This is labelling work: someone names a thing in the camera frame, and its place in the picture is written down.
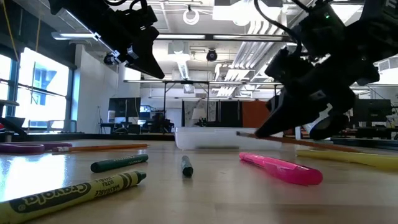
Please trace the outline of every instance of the orange colored pencil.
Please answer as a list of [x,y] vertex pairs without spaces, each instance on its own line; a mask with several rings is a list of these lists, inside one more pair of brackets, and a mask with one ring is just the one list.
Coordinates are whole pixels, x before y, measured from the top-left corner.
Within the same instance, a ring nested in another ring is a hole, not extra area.
[[148,144],[129,144],[116,146],[77,146],[77,147],[56,147],[53,152],[76,152],[76,151],[100,151],[111,149],[135,149],[140,147],[147,147]]
[[239,132],[239,131],[236,132],[236,135],[243,136],[243,137],[248,137],[248,138],[263,139],[263,140],[268,140],[268,141],[277,141],[277,142],[282,142],[282,143],[296,144],[296,145],[301,145],[301,146],[317,147],[317,148],[320,148],[320,149],[330,149],[330,150],[336,150],[336,151],[342,151],[342,152],[361,152],[359,150],[356,150],[356,149],[353,149],[353,148],[350,148],[350,147],[336,146],[336,145],[332,145],[332,144],[319,144],[319,143],[301,141],[301,140],[290,139],[290,138],[280,138],[280,137],[274,137],[274,136],[269,136],[269,137],[266,137],[266,138],[257,138],[255,134],[242,133],[242,132]]

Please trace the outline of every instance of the wooden table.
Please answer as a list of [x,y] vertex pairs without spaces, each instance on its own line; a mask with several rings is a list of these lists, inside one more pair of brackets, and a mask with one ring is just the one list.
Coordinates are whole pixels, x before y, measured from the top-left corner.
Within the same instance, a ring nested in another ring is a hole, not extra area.
[[[76,146],[140,141],[73,141]],[[319,169],[324,181],[304,187],[240,162],[238,150],[181,151],[174,142],[146,150],[0,156],[0,201],[127,170],[147,172],[137,187],[32,220],[31,223],[398,223],[398,174],[343,162],[296,158],[292,145],[255,153]],[[147,153],[148,163],[94,174],[90,164]],[[194,173],[182,177],[181,157]]]

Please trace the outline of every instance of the clear plastic container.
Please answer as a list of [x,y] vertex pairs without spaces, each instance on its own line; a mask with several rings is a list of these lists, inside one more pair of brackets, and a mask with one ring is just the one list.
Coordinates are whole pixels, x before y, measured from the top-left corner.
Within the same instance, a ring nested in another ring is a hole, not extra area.
[[[176,128],[175,142],[184,150],[192,149],[247,149],[275,150],[282,143],[237,136],[236,132],[254,133],[255,128]],[[273,136],[283,137],[283,133]]]

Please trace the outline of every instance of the pink highlighter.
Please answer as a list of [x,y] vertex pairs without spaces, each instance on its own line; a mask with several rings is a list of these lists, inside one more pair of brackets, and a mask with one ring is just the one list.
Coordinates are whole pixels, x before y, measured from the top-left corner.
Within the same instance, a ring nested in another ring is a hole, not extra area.
[[285,182],[299,185],[318,185],[323,176],[319,170],[300,166],[291,162],[264,157],[246,152],[239,153],[239,158],[264,168],[270,175]]

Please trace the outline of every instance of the crayon wrapper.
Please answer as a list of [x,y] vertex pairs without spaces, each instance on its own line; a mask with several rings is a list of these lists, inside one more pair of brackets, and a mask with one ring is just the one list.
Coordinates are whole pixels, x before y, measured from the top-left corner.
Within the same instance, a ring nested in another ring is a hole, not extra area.
[[138,183],[135,172],[85,182],[0,203],[0,224],[21,223]]

